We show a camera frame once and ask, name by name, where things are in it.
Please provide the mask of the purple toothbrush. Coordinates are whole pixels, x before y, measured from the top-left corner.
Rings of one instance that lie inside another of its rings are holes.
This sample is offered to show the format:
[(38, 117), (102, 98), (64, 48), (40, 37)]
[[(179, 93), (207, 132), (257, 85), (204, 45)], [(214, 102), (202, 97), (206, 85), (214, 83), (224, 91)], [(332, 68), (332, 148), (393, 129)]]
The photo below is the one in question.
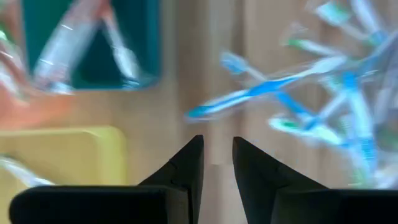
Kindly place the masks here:
[(42, 91), (69, 94), (70, 77), (86, 54), (99, 26), (106, 0), (74, 0), (54, 28), (34, 68)]

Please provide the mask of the small teal plastic bin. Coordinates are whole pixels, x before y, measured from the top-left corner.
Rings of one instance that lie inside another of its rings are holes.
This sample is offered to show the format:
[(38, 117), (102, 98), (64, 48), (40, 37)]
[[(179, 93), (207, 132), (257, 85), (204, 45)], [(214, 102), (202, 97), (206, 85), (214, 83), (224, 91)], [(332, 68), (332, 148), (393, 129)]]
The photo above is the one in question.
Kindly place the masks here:
[[(34, 68), (54, 28), (74, 0), (20, 0), (25, 33), (27, 68), (34, 82)], [(102, 14), (110, 3), (124, 41), (136, 55), (140, 85), (126, 88), (119, 71)], [(99, 14), (95, 36), (70, 77), (73, 90), (140, 90), (161, 76), (160, 0), (106, 0)]]

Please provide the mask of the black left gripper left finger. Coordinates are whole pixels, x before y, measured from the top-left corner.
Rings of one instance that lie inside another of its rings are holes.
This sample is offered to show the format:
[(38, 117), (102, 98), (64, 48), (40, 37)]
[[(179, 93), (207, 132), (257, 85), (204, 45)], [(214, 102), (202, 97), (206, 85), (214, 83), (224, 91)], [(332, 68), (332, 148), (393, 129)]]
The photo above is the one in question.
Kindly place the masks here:
[(11, 224), (198, 224), (204, 137), (137, 185), (47, 185), (17, 194)]

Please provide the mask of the blue white wrapped toothbrush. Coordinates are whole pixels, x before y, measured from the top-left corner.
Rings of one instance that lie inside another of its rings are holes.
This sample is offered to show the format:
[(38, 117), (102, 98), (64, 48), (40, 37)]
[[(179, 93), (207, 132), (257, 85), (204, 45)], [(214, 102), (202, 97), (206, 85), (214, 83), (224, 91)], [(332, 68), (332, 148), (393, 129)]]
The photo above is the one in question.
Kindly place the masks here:
[(374, 186), (374, 173), (377, 168), (373, 119), (354, 72), (343, 73), (343, 86), (351, 110), (353, 140), (349, 153), (354, 166), (354, 176), (359, 187), (369, 189)]

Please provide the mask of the yellow plastic bin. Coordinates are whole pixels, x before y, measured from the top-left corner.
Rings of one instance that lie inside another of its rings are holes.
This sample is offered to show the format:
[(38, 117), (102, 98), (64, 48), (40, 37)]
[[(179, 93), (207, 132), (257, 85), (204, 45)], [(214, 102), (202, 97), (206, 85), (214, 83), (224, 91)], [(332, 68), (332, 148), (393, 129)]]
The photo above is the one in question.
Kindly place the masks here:
[(126, 185), (126, 140), (111, 126), (0, 131), (0, 154), (62, 185)]

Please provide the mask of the orange plastic bin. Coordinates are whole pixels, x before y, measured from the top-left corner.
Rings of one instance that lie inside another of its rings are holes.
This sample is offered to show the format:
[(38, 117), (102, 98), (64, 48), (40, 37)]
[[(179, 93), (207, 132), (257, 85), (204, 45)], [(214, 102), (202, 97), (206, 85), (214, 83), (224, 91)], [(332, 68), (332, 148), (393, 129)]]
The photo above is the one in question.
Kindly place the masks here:
[(23, 87), (26, 93), (25, 100), (18, 100), (0, 82), (0, 130), (28, 128), (65, 116), (72, 107), (72, 96), (49, 95), (31, 84), (20, 0), (0, 0), (0, 23), (5, 25), (22, 52), (25, 67)]

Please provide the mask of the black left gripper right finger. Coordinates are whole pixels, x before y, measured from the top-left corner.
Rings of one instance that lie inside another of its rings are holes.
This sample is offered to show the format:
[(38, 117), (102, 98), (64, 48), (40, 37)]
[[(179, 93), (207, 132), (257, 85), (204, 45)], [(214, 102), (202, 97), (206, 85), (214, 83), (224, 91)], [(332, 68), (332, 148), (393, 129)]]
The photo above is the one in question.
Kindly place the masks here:
[(398, 224), (398, 190), (330, 189), (242, 137), (233, 165), (248, 224)]

